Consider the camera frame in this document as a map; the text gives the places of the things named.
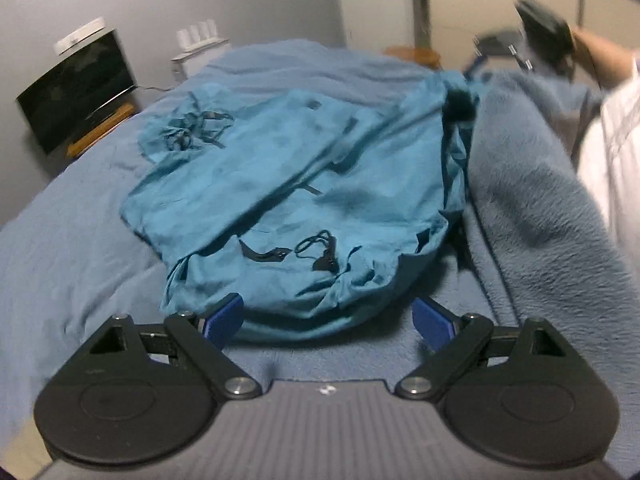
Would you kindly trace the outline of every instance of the blue blanket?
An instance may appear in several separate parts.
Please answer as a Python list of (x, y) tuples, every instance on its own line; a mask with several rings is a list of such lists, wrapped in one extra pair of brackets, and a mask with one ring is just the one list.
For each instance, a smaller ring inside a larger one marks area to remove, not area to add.
[[(462, 215), (472, 124), (460, 121), (474, 88), (432, 73), (373, 108), (307, 91), (247, 106), (209, 84), (151, 120), (140, 145), (157, 165), (122, 217), (168, 267), (162, 311), (202, 312), (238, 292), (238, 337), (252, 341), (317, 338), (378, 314)], [(281, 262), (244, 254), (323, 231), (336, 239), (335, 269), (313, 267), (328, 248), (318, 238)]]
[[(303, 88), (379, 107), (398, 102), (427, 76), (427, 70), (390, 57), (306, 41), (239, 48), (73, 163), (0, 231), (0, 446), (29, 416), (47, 379), (108, 316), (129, 312), (138, 323), (162, 320), (158, 304), (166, 267), (119, 216), (122, 201), (151, 168), (137, 137), (152, 118), (166, 117), (208, 82), (231, 88), (248, 104)], [(549, 317), (617, 393), (621, 430), (607, 459), (629, 475), (640, 470), (638, 301), (555, 138), (559, 125), (581, 118), (577, 112), (588, 96), (519, 73), (493, 84), (495, 91), (479, 108), (469, 161), (474, 203), (465, 209), (468, 251), (445, 244), (438, 265), (413, 292), (430, 294), (458, 314), (480, 312), (507, 324)], [(532, 188), (527, 175), (537, 179), (543, 170), (556, 184), (536, 196), (541, 207), (534, 212), (536, 203), (521, 190)], [(561, 216), (545, 216), (543, 204), (555, 199), (560, 207), (568, 195)], [(535, 229), (518, 218), (533, 219)], [(555, 245), (569, 249), (569, 256), (554, 256)], [(536, 253), (542, 269), (533, 266)], [(545, 277), (542, 283), (538, 276)], [(581, 288), (587, 280), (589, 288)], [(330, 338), (295, 345), (235, 343), (226, 352), (264, 387), (273, 378), (383, 378), (393, 386), (427, 355), (406, 309), (411, 295)]]

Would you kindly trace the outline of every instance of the blue bed sheet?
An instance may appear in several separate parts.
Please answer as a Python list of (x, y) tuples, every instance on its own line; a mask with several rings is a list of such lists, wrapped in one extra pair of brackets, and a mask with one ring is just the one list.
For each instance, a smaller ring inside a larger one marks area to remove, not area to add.
[[(203, 312), (239, 293), (236, 340), (250, 342), (325, 337), (379, 314), (436, 265), (462, 217), (472, 122), (441, 110), (465, 99), (473, 111), (482, 88), (460, 72), (434, 72), (382, 107), (301, 90), (243, 107), (216, 84), (193, 91), (142, 133), (149, 158), (158, 139), (168, 147), (122, 205), (170, 270), (161, 310)], [(234, 122), (195, 122), (201, 110)], [(174, 148), (176, 135), (193, 143)], [(195, 144), (207, 137), (225, 148)], [(241, 245), (265, 253), (317, 233), (335, 237), (333, 271), (312, 266), (324, 250), (313, 238), (271, 263)]]
[[(390, 57), (306, 41), (238, 48), (119, 126), (54, 180), (0, 232), (0, 447), (29, 416), (46, 381), (116, 312), (159, 322), (166, 268), (122, 222), (119, 208), (151, 164), (137, 137), (154, 115), (215, 81), (259, 102), (287, 89), (359, 105), (395, 101), (428, 72)], [(491, 316), (472, 273), (445, 247), (421, 287), (462, 313)], [(229, 355), (264, 385), (272, 378), (384, 378), (393, 385), (424, 357), (406, 301), (381, 317), (305, 346), (234, 346)]]

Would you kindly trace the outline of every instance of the black cord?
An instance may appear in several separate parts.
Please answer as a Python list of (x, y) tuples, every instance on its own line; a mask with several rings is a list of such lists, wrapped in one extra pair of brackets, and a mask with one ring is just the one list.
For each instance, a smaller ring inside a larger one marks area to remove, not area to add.
[[(577, 23), (578, 27), (583, 28), (584, 26), (584, 9), (586, 6), (586, 0), (578, 0), (578, 15), (576, 16), (576, 20), (575, 22)], [(593, 68), (593, 78), (596, 80), (596, 83), (598, 84), (598, 88), (600, 90), (602, 90), (602, 85), (600, 83), (600, 78), (598, 77), (598, 69), (596, 69), (596, 62), (593, 60), (593, 56), (591, 55), (591, 50), (589, 50), (589, 47), (584, 45), (584, 49), (587, 52), (587, 55), (589, 56), (589, 60), (591, 62), (591, 67)]]
[(326, 229), (320, 231), (317, 235), (310, 236), (309, 238), (305, 238), (298, 245), (296, 245), (293, 251), (296, 253), (296, 256), (299, 258), (312, 258), (312, 256), (300, 256), (300, 253), (306, 251), (313, 244), (321, 243), (325, 246), (325, 248), (329, 248), (329, 243), (331, 239), (331, 233)]
[(136, 87), (142, 88), (143, 90), (158, 90), (159, 92), (169, 92), (170, 90), (174, 89), (174, 87), (160, 88), (159, 86), (142, 86), (142, 85), (137, 85)]

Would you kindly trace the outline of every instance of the black screen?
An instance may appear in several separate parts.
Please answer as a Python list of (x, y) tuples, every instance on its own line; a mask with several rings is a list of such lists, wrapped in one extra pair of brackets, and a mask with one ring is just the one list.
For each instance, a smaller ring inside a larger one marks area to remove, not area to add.
[(115, 33), (82, 47), (18, 96), (42, 149), (49, 153), (117, 95), (134, 88)]

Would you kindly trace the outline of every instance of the black strap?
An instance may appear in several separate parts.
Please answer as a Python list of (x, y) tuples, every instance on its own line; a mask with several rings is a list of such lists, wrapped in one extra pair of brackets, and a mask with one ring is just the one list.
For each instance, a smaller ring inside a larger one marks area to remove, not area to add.
[(193, 139), (191, 139), (191, 132), (182, 128), (167, 135), (164, 142), (170, 152), (184, 152), (191, 147)]
[(242, 256), (254, 262), (281, 262), (291, 252), (291, 249), (286, 247), (276, 247), (266, 253), (257, 253), (242, 240), (240, 240), (240, 247), (242, 248)]
[(207, 140), (207, 142), (210, 142), (214, 146), (217, 146), (219, 148), (225, 148), (225, 145), (222, 144), (222, 142), (220, 142), (218, 139), (222, 136), (222, 134), (226, 130), (228, 130), (234, 125), (234, 123), (236, 122), (236, 118), (227, 112), (204, 112), (203, 117), (205, 119), (210, 119), (214, 121), (221, 121), (224, 119), (227, 119), (230, 121), (229, 124), (226, 124), (225, 126), (222, 126), (221, 128), (219, 128), (216, 134)]
[(313, 270), (328, 270), (332, 274), (337, 274), (340, 271), (340, 265), (338, 260), (335, 259), (335, 238), (328, 230), (323, 229), (317, 235), (305, 238), (296, 245), (294, 252), (299, 258), (310, 258), (311, 256), (300, 256), (300, 254), (317, 243), (324, 245), (325, 249), (322, 256), (314, 261), (311, 268)]

